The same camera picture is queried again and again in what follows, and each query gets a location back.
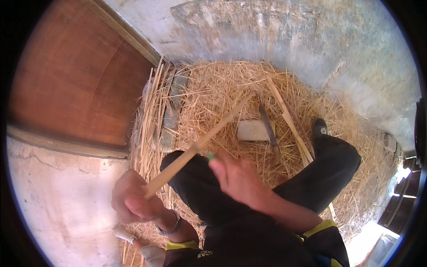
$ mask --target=sneaker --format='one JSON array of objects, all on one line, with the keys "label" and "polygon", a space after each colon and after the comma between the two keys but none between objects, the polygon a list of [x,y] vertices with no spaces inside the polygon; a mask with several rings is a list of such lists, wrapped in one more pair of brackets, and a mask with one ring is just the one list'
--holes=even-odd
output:
[{"label": "sneaker", "polygon": [[137,239],[136,236],[134,236],[133,234],[126,232],[126,230],[123,229],[120,224],[116,224],[116,226],[114,226],[112,230],[115,236],[124,239],[130,243],[132,243],[133,240]]},{"label": "sneaker", "polygon": [[323,118],[317,117],[311,124],[311,140],[314,141],[322,135],[328,134],[328,127]]}]

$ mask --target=concrete wall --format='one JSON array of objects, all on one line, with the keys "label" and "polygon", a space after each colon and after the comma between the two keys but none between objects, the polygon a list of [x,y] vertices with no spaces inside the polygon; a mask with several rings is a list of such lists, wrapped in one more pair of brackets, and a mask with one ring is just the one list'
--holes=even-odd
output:
[{"label": "concrete wall", "polygon": [[13,189],[54,266],[121,266],[111,190],[127,160],[74,156],[7,138]]},{"label": "concrete wall", "polygon": [[356,111],[414,148],[416,67],[379,0],[105,1],[168,60],[270,61],[347,92]]}]

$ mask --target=watch strap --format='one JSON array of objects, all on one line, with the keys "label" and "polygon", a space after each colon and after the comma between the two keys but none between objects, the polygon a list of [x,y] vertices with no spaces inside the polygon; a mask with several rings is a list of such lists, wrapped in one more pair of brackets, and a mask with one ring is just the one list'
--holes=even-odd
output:
[{"label": "watch strap", "polygon": [[175,227],[172,229],[172,231],[163,231],[157,225],[155,225],[157,232],[159,234],[161,234],[161,235],[171,235],[171,234],[174,234],[174,233],[176,233],[178,231],[179,227],[181,226],[181,217],[179,216],[179,214],[175,210],[171,209],[171,211],[173,211],[173,213],[175,213],[175,215],[176,215],[177,221],[176,221]]}]

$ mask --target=black pants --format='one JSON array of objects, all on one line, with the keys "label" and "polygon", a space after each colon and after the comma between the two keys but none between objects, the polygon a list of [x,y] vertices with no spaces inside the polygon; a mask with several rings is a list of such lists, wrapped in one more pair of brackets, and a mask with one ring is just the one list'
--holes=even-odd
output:
[{"label": "black pants", "polygon": [[[313,146],[316,159],[273,191],[288,201],[320,214],[350,182],[361,158],[352,145],[329,135],[317,138]],[[174,151],[166,155],[160,170],[182,153]],[[201,155],[194,156],[169,181],[169,185],[209,226],[217,226],[242,214],[254,212],[221,191],[208,166],[208,159]]]}]

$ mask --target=right hand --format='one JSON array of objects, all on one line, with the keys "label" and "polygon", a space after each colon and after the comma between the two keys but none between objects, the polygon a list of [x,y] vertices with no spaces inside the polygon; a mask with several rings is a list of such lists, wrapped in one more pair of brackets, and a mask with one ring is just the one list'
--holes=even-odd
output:
[{"label": "right hand", "polygon": [[209,161],[209,167],[224,193],[254,210],[263,209],[263,201],[272,190],[263,183],[252,160],[234,159],[221,150]]},{"label": "right hand", "polygon": [[145,180],[132,169],[116,181],[111,206],[117,211],[120,223],[145,223],[162,217],[168,211],[157,196],[148,200],[144,198],[145,186]]}]

